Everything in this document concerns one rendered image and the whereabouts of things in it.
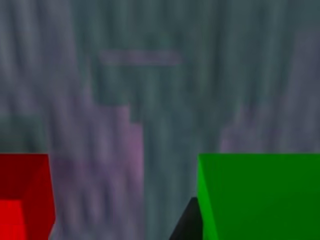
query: black object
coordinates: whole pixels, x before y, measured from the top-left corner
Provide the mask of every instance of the black object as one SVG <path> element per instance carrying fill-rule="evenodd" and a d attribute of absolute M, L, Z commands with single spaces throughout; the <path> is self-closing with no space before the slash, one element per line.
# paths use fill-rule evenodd
<path fill-rule="evenodd" d="M 169 240 L 203 240 L 203 221 L 196 197 L 189 201 Z"/>

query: red block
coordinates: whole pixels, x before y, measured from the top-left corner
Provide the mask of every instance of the red block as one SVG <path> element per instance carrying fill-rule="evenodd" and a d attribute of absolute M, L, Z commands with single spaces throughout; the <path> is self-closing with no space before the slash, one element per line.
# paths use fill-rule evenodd
<path fill-rule="evenodd" d="M 0 154 L 0 240 L 47 240 L 55 223 L 47 154 Z"/>

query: cube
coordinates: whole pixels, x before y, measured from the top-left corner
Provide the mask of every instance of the cube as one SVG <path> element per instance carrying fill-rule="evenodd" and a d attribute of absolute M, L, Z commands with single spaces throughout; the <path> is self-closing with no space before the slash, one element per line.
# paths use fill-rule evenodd
<path fill-rule="evenodd" d="M 47 154 L 0 154 L 0 239 L 47 240 L 55 223 Z"/>
<path fill-rule="evenodd" d="M 208 240 L 320 239 L 320 155 L 200 154 Z"/>

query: green cube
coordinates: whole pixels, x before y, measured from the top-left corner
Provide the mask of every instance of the green cube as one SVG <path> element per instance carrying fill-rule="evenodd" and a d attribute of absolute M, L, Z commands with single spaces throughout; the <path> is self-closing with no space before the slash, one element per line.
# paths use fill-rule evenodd
<path fill-rule="evenodd" d="M 200 154 L 203 240 L 319 240 L 320 155 Z"/>

